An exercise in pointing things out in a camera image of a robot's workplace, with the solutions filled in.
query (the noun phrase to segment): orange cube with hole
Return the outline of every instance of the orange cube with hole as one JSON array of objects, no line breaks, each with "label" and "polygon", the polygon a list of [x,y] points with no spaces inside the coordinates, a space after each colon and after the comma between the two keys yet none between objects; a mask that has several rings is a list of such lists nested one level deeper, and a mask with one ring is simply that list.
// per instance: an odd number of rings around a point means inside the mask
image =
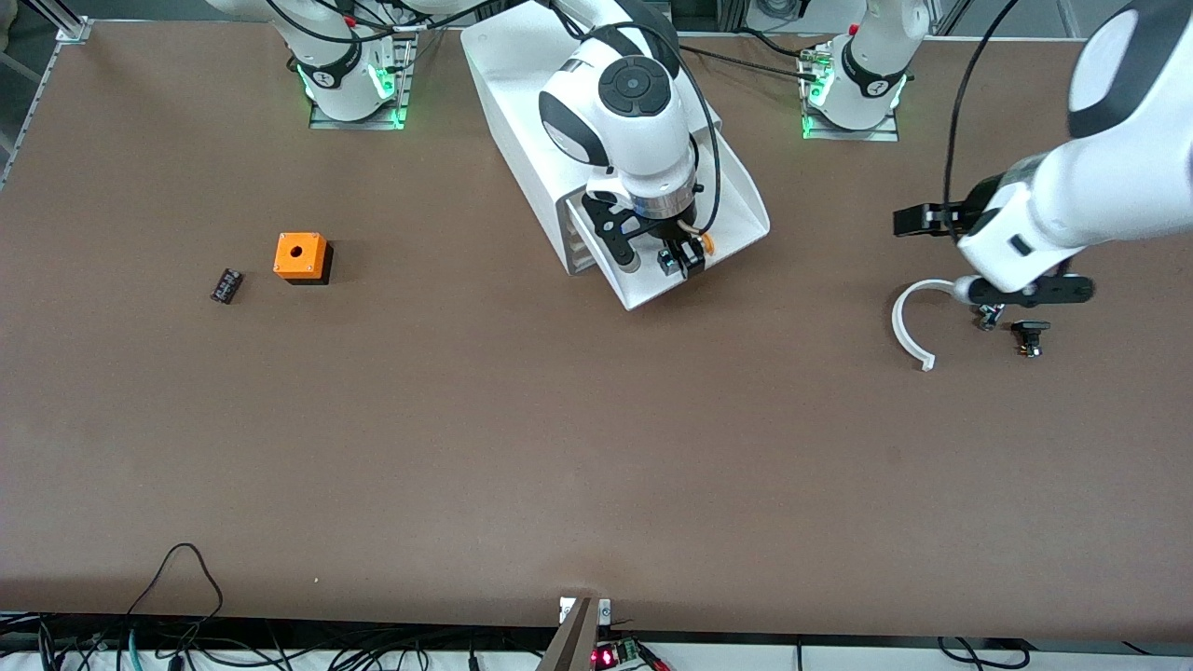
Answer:
[{"label": "orange cube with hole", "polygon": [[319,233],[283,233],[273,254],[273,272],[291,284],[327,284],[334,252]]}]

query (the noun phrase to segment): electronic component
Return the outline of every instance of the electronic component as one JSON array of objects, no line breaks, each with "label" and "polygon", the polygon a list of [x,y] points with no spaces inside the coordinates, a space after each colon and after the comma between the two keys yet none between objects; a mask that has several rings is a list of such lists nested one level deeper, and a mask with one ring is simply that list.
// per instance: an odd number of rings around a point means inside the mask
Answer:
[{"label": "electronic component", "polygon": [[631,659],[638,658],[638,644],[633,639],[622,639],[612,644],[601,644],[593,651],[594,671],[605,671],[614,666],[620,666]]},{"label": "electronic component", "polygon": [[1051,327],[1052,325],[1047,321],[1040,321],[1038,319],[1021,319],[1012,324],[1010,330],[1019,336],[1020,340],[1019,353],[1030,359],[1044,353],[1044,351],[1040,350],[1040,333]]},{"label": "electronic component", "polygon": [[327,284],[334,252],[319,233],[283,233],[273,254],[273,272],[291,284]]},{"label": "electronic component", "polygon": [[236,289],[240,289],[240,283],[243,281],[243,272],[225,267],[223,275],[220,276],[220,283],[216,284],[215,291],[211,293],[211,300],[227,306],[231,302],[231,297],[236,295]]}]

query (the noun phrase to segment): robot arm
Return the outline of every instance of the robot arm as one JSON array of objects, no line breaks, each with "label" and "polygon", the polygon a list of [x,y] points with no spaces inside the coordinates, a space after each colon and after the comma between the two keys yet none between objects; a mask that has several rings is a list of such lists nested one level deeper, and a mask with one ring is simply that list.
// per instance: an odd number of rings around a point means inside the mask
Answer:
[{"label": "robot arm", "polygon": [[[308,94],[333,119],[363,119],[396,94],[392,78],[385,72],[392,61],[392,38],[372,38],[367,29],[348,27],[344,16],[328,6],[334,5],[332,1],[208,0],[208,4],[225,14],[272,24],[293,53]],[[425,14],[440,14],[462,11],[471,6],[471,0],[409,0],[404,5]]]},{"label": "robot arm", "polygon": [[829,66],[809,104],[849,130],[882,123],[907,82],[907,66],[928,23],[925,0],[867,0],[857,32],[828,43]]},{"label": "robot arm", "polygon": [[[641,0],[554,6],[592,30],[543,87],[539,116],[560,150],[592,166],[582,203],[598,235],[625,272],[638,269],[629,244],[638,234],[663,240],[685,277],[699,272],[699,233],[711,214],[697,224],[699,159],[685,101],[699,98],[680,67],[675,29]],[[650,30],[613,27],[624,23]],[[638,226],[625,233],[631,215]]]},{"label": "robot arm", "polygon": [[895,215],[896,235],[964,235],[972,303],[1083,302],[1093,283],[1046,276],[1089,245],[1193,229],[1193,0],[1133,0],[1086,44],[1071,140],[979,183],[963,203]]}]

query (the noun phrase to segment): green cable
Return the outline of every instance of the green cable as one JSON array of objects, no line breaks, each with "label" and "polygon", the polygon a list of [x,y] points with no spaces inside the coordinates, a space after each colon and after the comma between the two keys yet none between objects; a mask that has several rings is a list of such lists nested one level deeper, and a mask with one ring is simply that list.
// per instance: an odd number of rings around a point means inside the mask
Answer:
[{"label": "green cable", "polygon": [[129,629],[129,655],[132,657],[132,671],[143,671],[141,669],[141,657],[137,654],[136,634],[136,629]]}]

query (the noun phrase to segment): c-shaped white part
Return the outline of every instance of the c-shaped white part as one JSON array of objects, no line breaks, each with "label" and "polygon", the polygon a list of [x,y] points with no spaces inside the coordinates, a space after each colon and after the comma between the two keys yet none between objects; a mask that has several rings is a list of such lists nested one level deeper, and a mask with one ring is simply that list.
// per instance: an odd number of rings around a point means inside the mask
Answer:
[{"label": "c-shaped white part", "polygon": [[932,367],[937,365],[937,355],[925,350],[911,339],[911,334],[907,332],[907,326],[903,324],[903,303],[907,302],[907,297],[911,294],[919,291],[920,289],[935,289],[937,291],[944,291],[950,296],[953,295],[953,283],[947,279],[921,279],[915,284],[908,287],[900,294],[900,297],[895,301],[895,307],[891,309],[891,328],[895,330],[895,338],[898,339],[898,344],[903,345],[909,355],[920,359],[922,364],[920,370],[927,373],[932,370]]}]

